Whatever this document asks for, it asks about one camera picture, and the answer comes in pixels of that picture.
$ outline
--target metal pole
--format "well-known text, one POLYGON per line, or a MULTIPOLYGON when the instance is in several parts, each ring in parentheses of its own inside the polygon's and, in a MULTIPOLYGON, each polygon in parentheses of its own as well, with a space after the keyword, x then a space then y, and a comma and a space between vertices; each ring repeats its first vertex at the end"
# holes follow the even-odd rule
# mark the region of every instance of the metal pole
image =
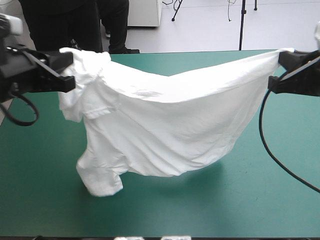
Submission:
POLYGON ((246 0, 242 0, 242 9, 241 9, 241 27, 240 27, 240 41, 239 41, 239 51, 242 49, 242 36, 244 32, 244 19, 246 11, 246 0))

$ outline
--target table surface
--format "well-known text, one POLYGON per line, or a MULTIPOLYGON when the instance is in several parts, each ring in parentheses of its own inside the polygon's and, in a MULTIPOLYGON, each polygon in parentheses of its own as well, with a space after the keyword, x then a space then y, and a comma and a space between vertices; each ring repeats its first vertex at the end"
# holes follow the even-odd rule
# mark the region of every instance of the table surface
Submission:
MULTIPOLYGON (((169 76, 263 52, 114 55, 112 60, 169 76)), ((94 197, 75 168, 87 144, 84 124, 64 119, 57 93, 27 95, 39 109, 39 121, 20 127, 5 119, 0 127, 0 236, 320 236, 320 195, 268 156, 258 114, 218 162, 169 178, 128 172, 121 176, 122 191, 94 197)), ((318 97, 271 94, 264 114, 270 149, 318 186, 319 104, 318 97)), ((10 110, 25 119, 33 116, 18 100, 10 110)))

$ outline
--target black pants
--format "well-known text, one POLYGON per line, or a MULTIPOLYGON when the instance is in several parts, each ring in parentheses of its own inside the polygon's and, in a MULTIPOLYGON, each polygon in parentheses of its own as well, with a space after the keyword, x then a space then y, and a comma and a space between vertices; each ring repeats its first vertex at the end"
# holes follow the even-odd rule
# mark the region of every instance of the black pants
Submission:
POLYGON ((103 51, 100 19, 94 0, 88 0, 67 13, 55 15, 42 15, 30 9, 22 10, 37 51, 57 51, 69 47, 72 39, 83 50, 97 53, 103 51))
POLYGON ((129 0, 97 0, 102 25, 110 30, 109 53, 122 53, 128 28, 129 0))

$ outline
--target white cabinet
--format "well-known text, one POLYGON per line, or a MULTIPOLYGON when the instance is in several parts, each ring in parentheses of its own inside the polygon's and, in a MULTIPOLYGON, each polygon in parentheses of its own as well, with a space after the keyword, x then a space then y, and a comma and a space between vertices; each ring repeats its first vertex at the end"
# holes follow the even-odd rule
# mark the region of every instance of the white cabinet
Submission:
POLYGON ((129 0, 128 26, 158 27, 162 0, 129 0))

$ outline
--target person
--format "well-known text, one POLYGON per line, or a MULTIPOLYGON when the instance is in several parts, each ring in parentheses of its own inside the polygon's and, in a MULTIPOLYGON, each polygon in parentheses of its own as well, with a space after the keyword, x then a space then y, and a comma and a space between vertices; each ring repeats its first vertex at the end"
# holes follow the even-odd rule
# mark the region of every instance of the person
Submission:
POLYGON ((37 51, 79 48, 103 51, 96 0, 19 0, 37 51))
POLYGON ((138 49, 126 48, 129 0, 97 0, 101 23, 109 35, 110 54, 139 54, 138 49))

